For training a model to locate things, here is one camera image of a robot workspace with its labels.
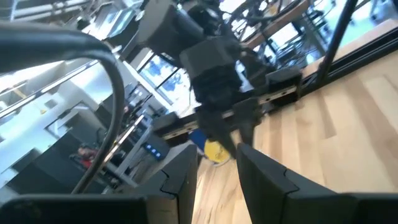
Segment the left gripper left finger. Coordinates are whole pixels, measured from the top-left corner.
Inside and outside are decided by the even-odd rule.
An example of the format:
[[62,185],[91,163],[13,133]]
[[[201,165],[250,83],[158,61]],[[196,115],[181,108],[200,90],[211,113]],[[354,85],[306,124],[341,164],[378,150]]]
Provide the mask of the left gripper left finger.
[[197,149],[189,145],[135,189],[103,195],[24,195],[1,206],[1,223],[190,223],[197,170]]

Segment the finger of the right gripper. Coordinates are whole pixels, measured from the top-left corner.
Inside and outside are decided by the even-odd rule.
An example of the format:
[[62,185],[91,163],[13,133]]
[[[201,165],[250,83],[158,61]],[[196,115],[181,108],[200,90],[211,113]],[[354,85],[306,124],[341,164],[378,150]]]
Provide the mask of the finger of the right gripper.
[[210,141],[221,144],[230,156],[236,158],[236,146],[231,138],[231,131],[220,111],[208,111],[199,108],[196,111],[197,122],[200,129]]
[[262,107],[257,98],[248,98],[233,105],[234,122],[243,143],[252,146],[254,128],[261,123]]

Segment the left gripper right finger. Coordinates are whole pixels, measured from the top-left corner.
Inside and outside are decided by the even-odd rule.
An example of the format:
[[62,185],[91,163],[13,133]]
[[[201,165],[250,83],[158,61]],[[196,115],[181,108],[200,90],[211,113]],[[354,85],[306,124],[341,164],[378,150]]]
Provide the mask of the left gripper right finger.
[[397,223],[397,194],[337,193],[244,143],[236,162],[253,223]]

